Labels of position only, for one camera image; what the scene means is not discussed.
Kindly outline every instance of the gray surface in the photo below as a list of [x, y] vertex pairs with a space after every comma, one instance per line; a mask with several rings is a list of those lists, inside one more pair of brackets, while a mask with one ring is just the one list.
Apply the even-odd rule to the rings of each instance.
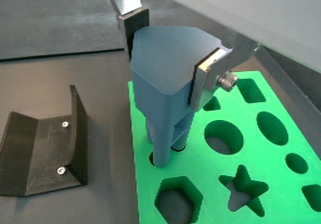
[[321, 72], [321, 0], [176, 0]]
[[[321, 115], [261, 50], [236, 70], [260, 70], [319, 155]], [[90, 184], [25, 199], [0, 197], [0, 223], [138, 223], [124, 52], [0, 63], [0, 133], [11, 111], [37, 118], [71, 114], [75, 84], [90, 115]]]
[[[223, 26], [172, 0], [142, 0], [150, 25]], [[124, 47], [110, 0], [0, 0], [0, 59]]]
[[321, 111], [321, 74], [304, 67], [280, 53], [269, 50], [271, 56], [285, 70], [316, 108]]

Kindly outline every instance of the screw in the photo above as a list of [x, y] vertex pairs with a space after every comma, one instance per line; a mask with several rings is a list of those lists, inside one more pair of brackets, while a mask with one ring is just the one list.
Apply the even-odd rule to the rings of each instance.
[[233, 87], [236, 86], [239, 81], [239, 77], [232, 73], [229, 70], [224, 75], [218, 77], [217, 84], [228, 91], [231, 92]]
[[67, 129], [69, 127], [70, 127], [70, 122], [63, 122], [63, 124], [62, 124], [62, 127], [65, 128], [65, 129]]
[[66, 168], [61, 167], [57, 172], [59, 175], [63, 175], [66, 173]]

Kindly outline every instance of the star-shaped hole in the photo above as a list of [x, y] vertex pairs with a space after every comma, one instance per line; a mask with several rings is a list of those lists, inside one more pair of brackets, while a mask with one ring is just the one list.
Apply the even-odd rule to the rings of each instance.
[[235, 177], [221, 175], [218, 180], [231, 190], [229, 209], [236, 212], [248, 205], [253, 212], [260, 217], [264, 217], [265, 209], [260, 201], [260, 196], [269, 190], [269, 185], [252, 180], [244, 165], [239, 166]]

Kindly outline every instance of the rectangular hole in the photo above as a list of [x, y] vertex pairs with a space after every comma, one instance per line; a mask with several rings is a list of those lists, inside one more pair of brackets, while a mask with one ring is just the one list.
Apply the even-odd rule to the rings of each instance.
[[241, 79], [237, 82], [237, 87], [248, 103], [265, 102], [267, 98], [253, 79]]

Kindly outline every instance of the bolt head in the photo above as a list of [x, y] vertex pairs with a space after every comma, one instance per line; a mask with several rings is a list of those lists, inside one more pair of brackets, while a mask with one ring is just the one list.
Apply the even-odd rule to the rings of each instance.
[[70, 122], [63, 122], [62, 127], [63, 127], [63, 128], [69, 128], [70, 125], [71, 125]]
[[66, 168], [61, 167], [57, 172], [59, 175], [63, 175], [66, 173]]

